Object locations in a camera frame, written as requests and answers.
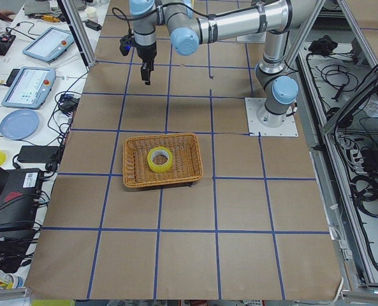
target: blue plate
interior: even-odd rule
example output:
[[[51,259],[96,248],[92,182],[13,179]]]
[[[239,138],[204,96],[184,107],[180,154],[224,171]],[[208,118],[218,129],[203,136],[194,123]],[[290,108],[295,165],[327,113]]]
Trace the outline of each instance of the blue plate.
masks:
[[[34,110],[15,110],[0,122],[0,133],[11,140],[21,140],[32,135],[40,120]]]

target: light blue round cap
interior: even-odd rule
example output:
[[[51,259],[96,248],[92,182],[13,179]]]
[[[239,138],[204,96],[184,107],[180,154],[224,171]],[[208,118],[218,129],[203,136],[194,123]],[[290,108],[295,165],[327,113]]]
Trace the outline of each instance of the light blue round cap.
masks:
[[[142,15],[149,11],[155,3],[155,0],[129,0],[129,11],[132,15]]]
[[[272,85],[273,97],[283,105],[291,104],[298,95],[298,84],[288,76],[280,76]]]
[[[186,27],[174,29],[170,35],[171,44],[180,55],[191,55],[199,47],[199,37],[196,32]]]
[[[183,0],[183,2],[184,2],[184,4],[186,4],[187,6],[190,6],[192,8],[192,6],[191,6],[191,0]],[[186,8],[186,10],[187,10],[187,16],[190,19],[192,19],[193,18],[193,11],[189,10],[188,8]]]

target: wicker basket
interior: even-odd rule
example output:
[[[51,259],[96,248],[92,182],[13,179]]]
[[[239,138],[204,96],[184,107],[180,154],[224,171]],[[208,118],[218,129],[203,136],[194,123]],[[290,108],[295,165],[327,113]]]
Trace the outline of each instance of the wicker basket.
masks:
[[[173,155],[171,169],[153,172],[147,155],[154,147],[166,147]],[[128,138],[123,151],[123,179],[127,187],[149,187],[194,182],[203,176],[200,148],[193,133]]]

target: tablet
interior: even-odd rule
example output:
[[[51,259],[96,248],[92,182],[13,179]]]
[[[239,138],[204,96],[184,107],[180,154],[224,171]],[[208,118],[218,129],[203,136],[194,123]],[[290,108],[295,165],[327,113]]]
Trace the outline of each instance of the tablet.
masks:
[[[52,68],[23,67],[17,73],[2,105],[14,108],[39,108],[55,81]]]
[[[25,47],[23,54],[45,62],[52,62],[74,43],[69,31],[50,27],[42,35]]]

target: barcode label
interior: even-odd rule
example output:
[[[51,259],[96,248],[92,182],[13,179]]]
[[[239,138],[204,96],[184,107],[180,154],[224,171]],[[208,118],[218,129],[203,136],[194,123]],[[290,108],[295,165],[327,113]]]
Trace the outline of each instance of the barcode label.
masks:
[[[37,182],[37,172],[26,173],[23,188],[31,188],[36,185]]]

